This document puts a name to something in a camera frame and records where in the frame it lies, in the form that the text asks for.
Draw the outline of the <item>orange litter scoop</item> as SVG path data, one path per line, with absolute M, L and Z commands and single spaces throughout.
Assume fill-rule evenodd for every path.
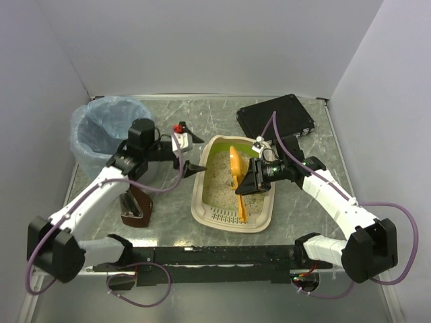
M 232 190 L 235 191 L 239 188 L 240 184 L 244 180 L 249 165 L 249 158 L 243 155 L 235 146 L 231 145 L 229 149 L 230 156 L 230 172 L 232 175 Z M 246 210 L 245 202 L 242 195 L 237 194 L 238 201 L 238 218 L 242 223 L 248 222 L 248 212 Z

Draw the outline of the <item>beige green litter box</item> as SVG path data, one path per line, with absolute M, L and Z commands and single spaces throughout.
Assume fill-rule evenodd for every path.
M 271 221 L 275 187 L 264 194 L 244 197 L 248 219 L 238 214 L 238 195 L 232 189 L 230 152 L 234 147 L 247 162 L 259 154 L 252 150 L 253 140 L 237 136 L 214 136 L 203 148 L 200 164 L 206 171 L 195 177 L 191 213 L 200 224 L 242 234 L 255 234 L 266 229 Z

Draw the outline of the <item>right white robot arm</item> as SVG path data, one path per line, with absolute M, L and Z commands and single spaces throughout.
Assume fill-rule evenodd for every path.
M 359 206 L 316 157 L 300 163 L 289 157 L 272 162 L 254 157 L 235 193 L 242 196 L 264 193 L 280 180 L 289 180 L 310 195 L 344 235 L 342 240 L 318 233 L 296 239 L 294 257 L 301 265 L 327 262 L 343 268 L 356 283 L 363 283 L 397 265 L 395 224 L 389 219 L 380 220 Z

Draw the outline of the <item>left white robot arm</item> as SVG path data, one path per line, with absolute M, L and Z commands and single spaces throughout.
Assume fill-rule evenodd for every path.
M 30 274 L 36 266 L 54 279 L 68 283 L 85 267 L 104 263 L 127 265 L 133 257 L 133 245 L 129 240 L 112 234 L 85 241 L 85 230 L 131 186 L 157 192 L 157 188 L 138 182 L 151 162 L 172 162 L 178 170 L 178 180 L 204 171 L 205 167 L 194 165 L 183 157 L 195 144 L 202 142 L 185 122 L 174 125 L 170 140 L 163 141 L 156 135 L 154 121 L 147 118 L 134 120 L 127 138 L 87 188 L 48 219 L 36 217 L 31 221 L 27 273 Z

